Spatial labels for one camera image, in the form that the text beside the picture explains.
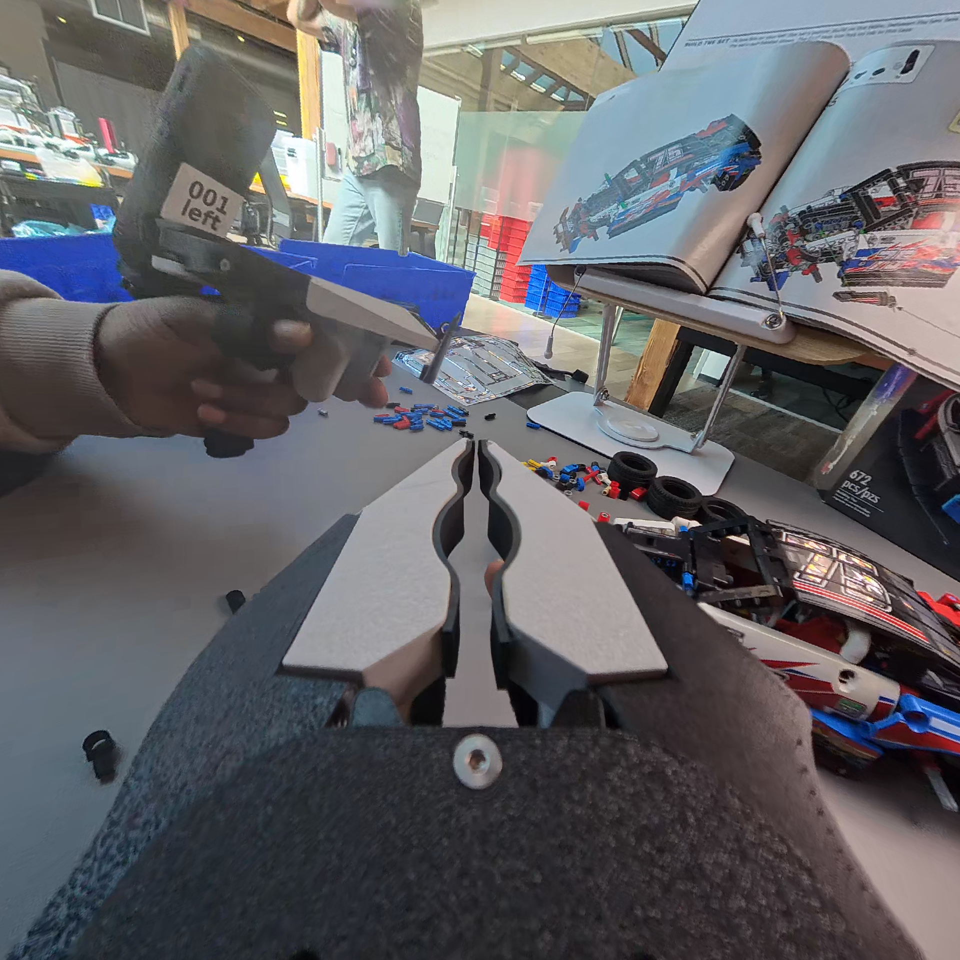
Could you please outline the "pile of blue pins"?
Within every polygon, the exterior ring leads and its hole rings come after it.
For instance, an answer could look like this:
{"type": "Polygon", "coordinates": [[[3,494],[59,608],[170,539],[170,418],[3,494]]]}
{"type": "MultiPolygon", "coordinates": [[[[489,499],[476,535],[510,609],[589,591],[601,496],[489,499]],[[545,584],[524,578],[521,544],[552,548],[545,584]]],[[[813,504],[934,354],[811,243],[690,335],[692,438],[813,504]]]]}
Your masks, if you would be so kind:
{"type": "Polygon", "coordinates": [[[469,430],[468,418],[467,410],[455,404],[419,403],[403,406],[390,403],[385,412],[373,417],[373,422],[412,434],[421,433],[429,427],[444,433],[456,432],[459,435],[460,429],[469,430]]]}

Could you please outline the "white book stand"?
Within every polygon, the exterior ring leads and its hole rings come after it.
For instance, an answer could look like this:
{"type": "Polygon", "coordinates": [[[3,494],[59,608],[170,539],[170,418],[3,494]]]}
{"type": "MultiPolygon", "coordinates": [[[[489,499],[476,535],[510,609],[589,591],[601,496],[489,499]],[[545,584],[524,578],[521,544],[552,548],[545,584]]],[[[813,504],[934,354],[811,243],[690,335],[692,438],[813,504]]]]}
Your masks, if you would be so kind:
{"type": "Polygon", "coordinates": [[[795,376],[805,367],[821,369],[855,362],[867,349],[826,330],[802,326],[773,309],[727,299],[684,293],[646,283],[596,266],[549,267],[549,278],[570,292],[577,290],[604,306],[603,328],[593,393],[568,392],[531,407],[529,422],[580,446],[611,455],[619,450],[643,454],[666,473],[695,484],[705,494],[719,490],[734,455],[710,440],[739,364],[750,351],[765,361],[786,366],[795,376]],[[624,309],[643,313],[712,339],[714,351],[726,342],[734,350],[727,361],[712,405],[697,431],[665,422],[640,400],[620,400],[607,389],[607,370],[617,320],[624,309]]]}

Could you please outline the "toy brick race car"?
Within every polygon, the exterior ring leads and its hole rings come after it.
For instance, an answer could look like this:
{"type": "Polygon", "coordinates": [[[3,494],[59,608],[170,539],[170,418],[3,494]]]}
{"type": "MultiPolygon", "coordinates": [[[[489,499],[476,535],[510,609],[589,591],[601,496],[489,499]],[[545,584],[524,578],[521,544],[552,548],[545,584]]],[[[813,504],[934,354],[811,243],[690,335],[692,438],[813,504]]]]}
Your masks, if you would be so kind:
{"type": "Polygon", "coordinates": [[[834,539],[746,514],[611,524],[804,703],[818,761],[902,752],[958,812],[958,597],[834,539]]]}

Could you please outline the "grey desk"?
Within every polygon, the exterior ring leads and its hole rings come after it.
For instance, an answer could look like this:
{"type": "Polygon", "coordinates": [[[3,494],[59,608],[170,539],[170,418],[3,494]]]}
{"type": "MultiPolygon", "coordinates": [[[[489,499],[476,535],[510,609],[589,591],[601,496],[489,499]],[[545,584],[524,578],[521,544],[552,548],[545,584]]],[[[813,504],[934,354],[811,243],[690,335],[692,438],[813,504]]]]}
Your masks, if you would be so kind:
{"type": "MultiPolygon", "coordinates": [[[[310,409],[245,456],[209,458],[190,438],[75,440],[38,479],[2,497],[2,958],[69,878],[118,783],[82,741],[106,729],[129,768],[163,704],[229,618],[346,514],[450,443],[406,438],[354,403],[310,409]]],[[[812,486],[736,455],[719,496],[762,519],[834,535],[934,596],[958,586],[846,516],[812,486]]],[[[462,643],[443,725],[516,726],[490,663],[483,569],[486,500],[465,501],[452,563],[462,643]]],[[[958,814],[923,774],[824,773],[848,845],[925,958],[958,958],[958,814]]]]}

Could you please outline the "black flanged bush piece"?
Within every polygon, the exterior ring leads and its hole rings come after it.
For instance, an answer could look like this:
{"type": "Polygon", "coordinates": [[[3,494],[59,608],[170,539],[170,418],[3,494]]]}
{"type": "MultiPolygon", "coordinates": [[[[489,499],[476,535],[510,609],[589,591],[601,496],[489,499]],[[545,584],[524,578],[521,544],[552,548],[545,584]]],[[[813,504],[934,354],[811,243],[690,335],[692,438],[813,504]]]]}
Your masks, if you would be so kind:
{"type": "Polygon", "coordinates": [[[83,739],[81,750],[97,782],[111,784],[116,776],[119,757],[119,748],[112,734],[104,728],[92,731],[83,739]]]}

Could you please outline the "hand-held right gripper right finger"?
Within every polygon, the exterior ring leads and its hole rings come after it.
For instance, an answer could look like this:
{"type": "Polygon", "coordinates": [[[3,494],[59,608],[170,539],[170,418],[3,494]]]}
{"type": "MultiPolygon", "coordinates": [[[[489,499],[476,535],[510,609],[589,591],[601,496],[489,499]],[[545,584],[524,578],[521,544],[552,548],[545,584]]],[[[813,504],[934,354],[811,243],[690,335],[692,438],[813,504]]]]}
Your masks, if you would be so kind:
{"type": "Polygon", "coordinates": [[[573,692],[666,677],[601,524],[490,440],[478,443],[478,477],[487,539],[505,562],[491,599],[498,687],[528,714],[555,714],[573,692]]]}

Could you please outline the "wooden post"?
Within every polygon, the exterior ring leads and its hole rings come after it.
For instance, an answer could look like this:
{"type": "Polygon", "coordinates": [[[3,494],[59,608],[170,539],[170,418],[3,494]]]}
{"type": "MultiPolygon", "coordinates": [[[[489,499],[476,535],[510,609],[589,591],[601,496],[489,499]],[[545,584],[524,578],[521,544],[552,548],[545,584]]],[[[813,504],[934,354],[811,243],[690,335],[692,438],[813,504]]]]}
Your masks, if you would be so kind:
{"type": "Polygon", "coordinates": [[[300,29],[295,30],[298,101],[301,133],[314,145],[317,199],[317,226],[322,231],[323,169],[325,132],[323,127],[322,55],[318,40],[300,29]]]}

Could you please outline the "sticker sheet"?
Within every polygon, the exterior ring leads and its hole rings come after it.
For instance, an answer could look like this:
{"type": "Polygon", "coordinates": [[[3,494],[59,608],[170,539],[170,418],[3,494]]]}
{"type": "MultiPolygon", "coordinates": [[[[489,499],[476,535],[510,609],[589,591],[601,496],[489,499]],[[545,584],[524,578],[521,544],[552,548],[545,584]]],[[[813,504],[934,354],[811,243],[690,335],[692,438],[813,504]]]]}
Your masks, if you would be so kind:
{"type": "Polygon", "coordinates": [[[475,333],[451,341],[430,385],[456,404],[470,407],[550,382],[514,342],[475,333]]]}

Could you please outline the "building instruction booklet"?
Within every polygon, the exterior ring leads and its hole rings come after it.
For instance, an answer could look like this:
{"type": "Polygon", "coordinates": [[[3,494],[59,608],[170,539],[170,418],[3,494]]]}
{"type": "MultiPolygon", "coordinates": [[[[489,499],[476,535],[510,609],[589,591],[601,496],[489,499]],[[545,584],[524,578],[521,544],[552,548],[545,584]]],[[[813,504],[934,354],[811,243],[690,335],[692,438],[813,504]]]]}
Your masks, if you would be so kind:
{"type": "Polygon", "coordinates": [[[957,39],[798,42],[609,90],[522,254],[732,339],[806,329],[958,388],[957,39]]]}

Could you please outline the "blue plastic bin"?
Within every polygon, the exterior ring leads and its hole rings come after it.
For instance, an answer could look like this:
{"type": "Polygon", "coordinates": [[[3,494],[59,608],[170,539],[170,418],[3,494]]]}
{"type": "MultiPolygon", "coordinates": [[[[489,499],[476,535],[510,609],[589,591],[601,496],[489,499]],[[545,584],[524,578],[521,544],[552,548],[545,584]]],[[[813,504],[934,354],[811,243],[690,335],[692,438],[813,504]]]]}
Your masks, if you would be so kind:
{"type": "Polygon", "coordinates": [[[67,301],[128,303],[118,269],[113,230],[114,208],[92,204],[91,230],[78,223],[16,221],[2,209],[1,269],[22,274],[52,289],[67,301]]]}
{"type": "Polygon", "coordinates": [[[414,252],[283,239],[274,258],[314,278],[414,312],[443,334],[462,321],[475,274],[414,252]]]}

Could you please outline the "person's left hand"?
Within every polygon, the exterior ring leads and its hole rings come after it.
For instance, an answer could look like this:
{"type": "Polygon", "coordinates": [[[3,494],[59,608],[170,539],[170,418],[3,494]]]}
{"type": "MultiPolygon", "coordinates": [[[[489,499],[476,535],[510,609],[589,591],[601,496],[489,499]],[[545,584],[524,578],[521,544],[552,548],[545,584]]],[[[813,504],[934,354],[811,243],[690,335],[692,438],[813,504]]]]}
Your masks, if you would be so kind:
{"type": "Polygon", "coordinates": [[[161,436],[220,430],[251,440],[281,436],[307,406],[280,374],[222,354],[212,338],[217,311],[199,297],[121,303],[94,338],[103,389],[134,425],[161,436]]]}

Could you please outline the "black long axle piece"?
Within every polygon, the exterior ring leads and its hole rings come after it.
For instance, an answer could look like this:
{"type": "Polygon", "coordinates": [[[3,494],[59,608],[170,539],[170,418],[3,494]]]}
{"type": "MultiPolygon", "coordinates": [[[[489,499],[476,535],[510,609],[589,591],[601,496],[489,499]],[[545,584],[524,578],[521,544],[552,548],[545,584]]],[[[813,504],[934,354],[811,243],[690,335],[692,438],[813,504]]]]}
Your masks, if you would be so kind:
{"type": "Polygon", "coordinates": [[[443,366],[445,359],[450,351],[450,347],[459,335],[463,319],[463,312],[457,314],[454,318],[451,319],[443,330],[441,331],[441,336],[438,339],[436,348],[433,351],[432,358],[428,364],[424,364],[420,375],[419,381],[425,385],[433,385],[443,366]]]}

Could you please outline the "person's left forearm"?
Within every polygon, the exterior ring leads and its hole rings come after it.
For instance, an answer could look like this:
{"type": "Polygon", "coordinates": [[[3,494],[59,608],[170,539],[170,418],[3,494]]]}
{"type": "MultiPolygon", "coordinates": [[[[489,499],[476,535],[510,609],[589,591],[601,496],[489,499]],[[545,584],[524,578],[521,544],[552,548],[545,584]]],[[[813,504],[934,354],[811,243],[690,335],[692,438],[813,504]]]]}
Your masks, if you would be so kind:
{"type": "Polygon", "coordinates": [[[114,306],[68,301],[25,274],[1,271],[3,453],[52,453],[80,436],[143,435],[104,388],[95,361],[114,306]]]}

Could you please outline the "pile of mixed small bricks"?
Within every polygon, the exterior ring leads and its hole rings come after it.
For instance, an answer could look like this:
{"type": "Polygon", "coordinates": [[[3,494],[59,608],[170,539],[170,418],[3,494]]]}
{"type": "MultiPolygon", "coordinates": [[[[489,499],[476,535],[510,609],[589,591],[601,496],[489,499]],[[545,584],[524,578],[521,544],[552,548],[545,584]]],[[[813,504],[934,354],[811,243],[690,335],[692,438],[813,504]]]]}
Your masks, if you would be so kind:
{"type": "Polygon", "coordinates": [[[559,465],[555,458],[543,462],[529,459],[523,463],[527,470],[553,483],[565,494],[572,494],[574,491],[582,493],[590,484],[596,484],[601,489],[601,495],[608,499],[640,501],[645,498],[647,488],[636,488],[627,494],[620,490],[618,484],[612,484],[606,473],[608,464],[592,461],[559,465]]]}

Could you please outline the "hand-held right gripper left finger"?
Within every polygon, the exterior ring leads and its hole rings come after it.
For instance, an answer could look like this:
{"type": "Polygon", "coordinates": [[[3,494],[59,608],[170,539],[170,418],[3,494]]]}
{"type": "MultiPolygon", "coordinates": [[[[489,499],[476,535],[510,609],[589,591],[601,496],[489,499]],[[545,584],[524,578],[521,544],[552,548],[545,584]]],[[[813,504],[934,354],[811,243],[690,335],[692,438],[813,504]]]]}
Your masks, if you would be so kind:
{"type": "Polygon", "coordinates": [[[457,669],[461,583],[450,556],[465,533],[475,442],[461,439],[372,501],[283,655],[283,674],[390,696],[426,714],[457,669]]]}

